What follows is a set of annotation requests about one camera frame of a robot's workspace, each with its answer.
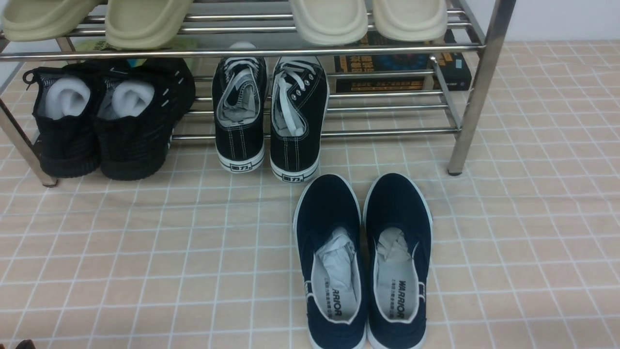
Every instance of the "slipper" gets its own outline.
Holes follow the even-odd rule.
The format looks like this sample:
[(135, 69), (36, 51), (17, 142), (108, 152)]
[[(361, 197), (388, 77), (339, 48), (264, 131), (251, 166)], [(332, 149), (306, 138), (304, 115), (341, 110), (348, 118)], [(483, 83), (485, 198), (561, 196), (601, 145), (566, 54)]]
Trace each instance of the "slipper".
[(159, 48), (172, 40), (193, 0), (109, 0), (105, 38), (121, 48)]
[(9, 0), (2, 14), (10, 41), (61, 37), (75, 29), (102, 0)]
[(344, 45), (368, 30), (364, 0), (290, 0), (297, 32), (317, 45)]
[(427, 41), (448, 29), (445, 0), (373, 0), (374, 25), (386, 38)]

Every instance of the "tiled floor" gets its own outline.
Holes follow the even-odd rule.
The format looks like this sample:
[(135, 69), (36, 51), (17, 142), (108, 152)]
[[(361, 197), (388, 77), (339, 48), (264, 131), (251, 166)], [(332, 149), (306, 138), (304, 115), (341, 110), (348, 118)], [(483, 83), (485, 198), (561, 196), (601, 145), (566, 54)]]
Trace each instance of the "tiled floor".
[[(35, 92), (19, 78), (2, 97), (32, 131)], [(510, 43), (462, 176), (445, 171), (450, 136), (323, 143), (321, 173), (349, 179), (360, 200), (390, 171), (428, 199), (425, 348), (620, 345), (619, 101), (620, 42)], [(181, 132), (209, 128), (188, 118)], [(290, 226), (303, 186), (268, 168), (231, 176), (212, 146), (184, 144), (139, 183), (95, 173), (45, 189), (0, 144), (0, 342), (310, 348)]]

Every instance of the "shoe rack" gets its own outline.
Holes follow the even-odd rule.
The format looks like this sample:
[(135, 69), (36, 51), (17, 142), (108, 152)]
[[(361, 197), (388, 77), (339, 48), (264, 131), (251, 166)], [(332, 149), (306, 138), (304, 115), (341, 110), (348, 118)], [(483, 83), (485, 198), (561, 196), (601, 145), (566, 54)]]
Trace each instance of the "shoe rack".
[[(206, 2), (233, 2), (233, 0), (195, 0), (195, 3)], [(336, 56), (336, 55), (385, 55), (385, 54), (412, 54), (427, 53), (431, 55), (430, 63), (425, 70), (399, 71), (399, 72), (371, 72), (371, 73), (345, 73), (330, 74), (330, 79), (338, 78), (374, 78), (374, 77), (406, 77), (424, 76), (425, 86), (429, 82), (432, 85), (432, 77), (436, 76), (440, 83), (440, 89), (425, 89), (422, 91), (385, 91), (376, 93), (332, 93), (330, 99), (346, 99), (348, 101), (360, 101), (359, 106), (330, 107), (330, 113), (341, 114), (348, 112), (386, 113), (440, 110), (445, 112), (449, 127), (427, 127), (416, 129), (376, 129), (376, 130), (343, 130), (324, 131), (322, 136), (334, 137), (398, 137), (415, 135), (453, 135), (455, 138), (454, 150), (448, 165), (448, 173), (452, 176), (460, 175), (471, 146), (474, 132), (484, 106), (491, 79), (495, 72), (508, 25), (515, 8), (516, 0), (495, 0), (489, 27), (483, 31), (466, 0), (450, 0), (448, 9), (448, 29), (465, 29), (469, 36), (467, 43), (436, 43), (433, 45), (420, 46), (419, 43), (403, 43), (399, 46), (369, 46), (369, 47), (311, 47), (303, 48), (269, 48), (254, 50), (233, 49), (210, 49), (199, 48), (187, 51), (122, 51), (122, 52), (75, 52), (72, 38), (75, 37), (103, 37), (105, 36), (104, 16), (86, 17), (83, 24), (89, 27), (78, 27), (65, 37), (56, 39), (62, 52), (36, 52), (36, 53), (2, 53), (9, 43), (4, 34), (0, 33), (0, 62), (8, 61), (78, 61), (92, 58), (149, 58), (149, 57), (177, 57), (177, 58), (219, 58), (231, 56)], [(372, 13), (370, 16), (369, 30), (374, 30)], [(188, 34), (282, 34), (295, 32), (296, 28), (290, 24), (293, 15), (290, 13), (274, 14), (243, 14), (243, 15), (203, 15), (189, 14), (185, 18), (186, 23), (192, 23), (191, 27), (182, 27), (179, 35)], [(274, 22), (282, 22), (282, 25), (272, 25)], [(438, 60), (435, 58), (441, 52), (476, 52), (479, 56), (479, 64), (472, 83), (469, 99), (465, 111), (460, 116), (454, 107), (454, 103), (448, 92), (448, 87), (439, 69)], [(197, 76), (196, 82), (211, 81), (210, 76)], [(436, 96), (439, 103), (412, 104), (399, 106), (367, 106), (364, 100), (370, 101), (375, 97), (412, 97)], [(197, 96), (197, 101), (210, 102), (208, 96)], [(188, 116), (211, 117), (213, 111), (190, 111)], [(0, 99), (0, 127), (5, 131), (19, 153), (30, 165), (33, 172), (38, 176), (44, 186), (53, 187), (57, 184), (56, 178), (45, 174), (40, 167), (38, 153), (33, 142), (21, 129), (11, 112)], [(175, 135), (173, 138), (178, 142), (205, 141), (215, 139), (215, 135), (185, 134)]]

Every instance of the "book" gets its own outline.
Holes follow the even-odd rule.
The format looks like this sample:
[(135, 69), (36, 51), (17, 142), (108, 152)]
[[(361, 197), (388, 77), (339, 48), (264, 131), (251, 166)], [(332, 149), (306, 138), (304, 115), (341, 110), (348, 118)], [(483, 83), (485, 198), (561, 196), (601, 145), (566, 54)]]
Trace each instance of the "book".
[[(446, 43), (455, 43), (451, 30), (444, 37)], [(403, 42), (382, 37), (379, 32), (368, 32), (358, 42), (350, 46), (396, 46)], [(370, 73), (374, 71), (394, 72), (424, 70), (429, 67), (429, 54), (408, 55), (342, 55), (334, 58), (336, 73)], [(468, 91), (472, 75), (462, 53), (442, 53), (439, 66), (450, 91)], [(338, 93), (370, 91), (405, 91), (422, 89), (424, 77), (389, 77), (389, 78), (340, 78), (336, 81)], [(435, 78), (435, 89), (439, 89)]]

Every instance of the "canvas shoe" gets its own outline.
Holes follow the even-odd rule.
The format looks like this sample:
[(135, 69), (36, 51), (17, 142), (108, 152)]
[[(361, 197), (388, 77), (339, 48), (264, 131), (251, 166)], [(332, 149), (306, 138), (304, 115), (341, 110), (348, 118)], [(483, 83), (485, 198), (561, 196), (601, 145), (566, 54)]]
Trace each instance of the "canvas shoe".
[(374, 349), (419, 349), (426, 338), (426, 283), (433, 219), (422, 193), (396, 173), (377, 179), (364, 220), (371, 262), (368, 340)]
[(273, 74), (271, 164), (284, 182), (307, 181), (319, 166), (329, 100), (327, 75), (316, 57), (282, 57)]
[(295, 210), (293, 232), (314, 349), (360, 349), (366, 343), (368, 300), (357, 202), (342, 177), (325, 174), (306, 187)]
[[(231, 48), (255, 48), (239, 42)], [(265, 157), (263, 113), (267, 66), (262, 57), (223, 58), (213, 77), (215, 144), (225, 170), (256, 170)]]

